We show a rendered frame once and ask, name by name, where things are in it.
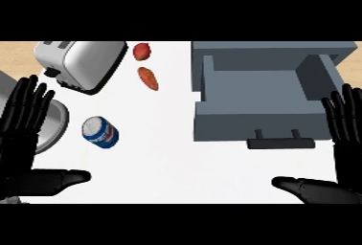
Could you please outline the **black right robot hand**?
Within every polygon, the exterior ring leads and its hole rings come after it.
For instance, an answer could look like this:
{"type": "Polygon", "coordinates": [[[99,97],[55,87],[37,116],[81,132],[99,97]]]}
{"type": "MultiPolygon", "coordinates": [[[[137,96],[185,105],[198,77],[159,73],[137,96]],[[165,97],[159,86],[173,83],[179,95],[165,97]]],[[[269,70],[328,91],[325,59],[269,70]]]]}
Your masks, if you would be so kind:
{"type": "Polygon", "coordinates": [[[337,181],[275,177],[275,188],[291,193],[304,204],[362,204],[362,89],[346,83],[321,100],[334,142],[337,181]]]}

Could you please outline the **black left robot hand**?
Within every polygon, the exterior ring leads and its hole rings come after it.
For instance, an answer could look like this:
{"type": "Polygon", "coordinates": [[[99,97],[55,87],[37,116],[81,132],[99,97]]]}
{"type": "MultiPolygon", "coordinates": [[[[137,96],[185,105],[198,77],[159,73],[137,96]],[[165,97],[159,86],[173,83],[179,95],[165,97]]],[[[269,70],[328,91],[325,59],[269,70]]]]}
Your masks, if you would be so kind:
{"type": "Polygon", "coordinates": [[[53,196],[91,175],[78,169],[32,167],[38,133],[55,92],[38,77],[21,78],[0,116],[0,200],[13,196],[53,196]]]}

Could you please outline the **blue and white can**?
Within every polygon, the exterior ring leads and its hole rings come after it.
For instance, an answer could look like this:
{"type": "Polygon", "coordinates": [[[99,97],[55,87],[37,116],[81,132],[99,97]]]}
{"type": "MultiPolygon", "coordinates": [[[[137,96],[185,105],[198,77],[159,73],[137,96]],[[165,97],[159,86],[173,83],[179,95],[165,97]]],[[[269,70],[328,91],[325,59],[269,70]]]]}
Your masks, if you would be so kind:
{"type": "Polygon", "coordinates": [[[83,137],[100,148],[111,148],[118,141],[118,131],[103,117],[90,117],[83,123],[83,137]]]}

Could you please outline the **grey open drawer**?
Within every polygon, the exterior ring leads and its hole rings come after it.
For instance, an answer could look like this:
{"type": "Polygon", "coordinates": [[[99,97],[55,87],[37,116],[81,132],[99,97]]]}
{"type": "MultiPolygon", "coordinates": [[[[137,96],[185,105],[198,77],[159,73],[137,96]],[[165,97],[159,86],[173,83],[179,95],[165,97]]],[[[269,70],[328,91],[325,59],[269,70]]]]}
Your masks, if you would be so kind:
{"type": "Polygon", "coordinates": [[[260,130],[267,138],[331,138],[321,100],[343,79],[328,55],[309,55],[294,70],[217,71],[202,62],[202,100],[195,103],[193,140],[244,141],[260,130]]]}

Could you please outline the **grey metal bowl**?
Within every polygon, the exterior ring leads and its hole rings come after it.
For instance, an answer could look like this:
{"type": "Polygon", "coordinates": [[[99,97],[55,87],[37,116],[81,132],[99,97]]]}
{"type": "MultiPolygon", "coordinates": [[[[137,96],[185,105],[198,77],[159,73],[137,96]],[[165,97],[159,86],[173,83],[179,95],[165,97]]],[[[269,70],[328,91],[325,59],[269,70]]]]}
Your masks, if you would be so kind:
{"type": "Polygon", "coordinates": [[[59,141],[69,122],[69,111],[66,106],[57,100],[52,100],[49,104],[49,113],[40,131],[35,153],[47,151],[59,141]]]}

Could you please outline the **white toaster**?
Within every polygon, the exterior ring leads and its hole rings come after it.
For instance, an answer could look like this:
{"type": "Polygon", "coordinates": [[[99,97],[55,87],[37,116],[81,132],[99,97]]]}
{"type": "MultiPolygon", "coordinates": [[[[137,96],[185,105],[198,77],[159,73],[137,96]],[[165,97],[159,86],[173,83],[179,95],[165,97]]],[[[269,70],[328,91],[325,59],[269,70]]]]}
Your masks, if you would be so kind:
{"type": "Polygon", "coordinates": [[[109,81],[127,52],[124,41],[40,41],[34,57],[44,76],[57,84],[94,95],[109,81]]]}

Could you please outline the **grey cabinet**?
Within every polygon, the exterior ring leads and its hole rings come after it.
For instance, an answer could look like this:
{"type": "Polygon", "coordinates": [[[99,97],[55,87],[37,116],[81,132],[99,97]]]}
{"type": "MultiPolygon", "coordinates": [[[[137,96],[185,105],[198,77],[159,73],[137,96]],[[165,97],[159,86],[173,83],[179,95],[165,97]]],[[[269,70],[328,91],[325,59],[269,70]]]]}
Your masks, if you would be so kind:
{"type": "Polygon", "coordinates": [[[357,49],[353,41],[192,41],[192,91],[201,91],[204,57],[217,71],[294,70],[309,55],[326,55],[334,65],[357,49]]]}

